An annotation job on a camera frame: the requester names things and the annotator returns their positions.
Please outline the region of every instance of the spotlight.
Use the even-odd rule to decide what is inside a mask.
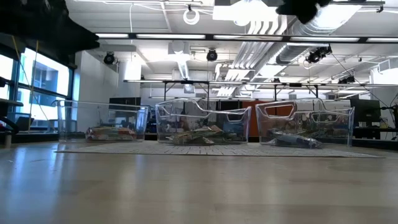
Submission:
[[[349,83],[354,83],[355,82],[355,77],[350,75],[347,78],[342,78],[338,80],[338,84],[349,84]]]
[[[209,62],[214,62],[217,60],[217,52],[216,49],[210,49],[209,52],[207,53],[207,61]]]
[[[104,63],[107,65],[113,65],[116,63],[116,59],[114,57],[114,52],[107,52],[104,57]]]
[[[305,59],[308,63],[317,63],[326,55],[331,54],[331,47],[319,47],[315,51],[311,51],[310,55]]]

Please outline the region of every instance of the wooden table surface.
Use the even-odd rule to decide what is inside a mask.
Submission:
[[[0,150],[0,223],[397,223],[398,160]]]

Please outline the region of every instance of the gray rug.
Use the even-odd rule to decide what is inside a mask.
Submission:
[[[121,142],[99,146],[81,147],[56,152],[83,152],[108,154],[157,154],[157,155],[210,155],[210,156],[292,156],[292,157],[363,157],[380,158],[344,150],[344,146],[326,149],[301,149],[293,147],[262,146],[259,143],[221,146],[173,146],[156,141]]]

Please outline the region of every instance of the computer monitor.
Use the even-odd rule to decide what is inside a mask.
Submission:
[[[359,122],[366,122],[371,126],[372,122],[380,122],[380,102],[378,100],[350,99],[351,107],[355,107],[354,126]]]

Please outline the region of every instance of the clear plastic bin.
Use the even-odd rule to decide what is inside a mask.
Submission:
[[[60,141],[143,141],[147,106],[57,100]]]
[[[261,144],[323,148],[329,144],[350,146],[354,108],[328,111],[318,98],[256,105]]]
[[[244,144],[248,142],[251,107],[230,111],[200,108],[192,99],[156,104],[158,142],[175,145]]]

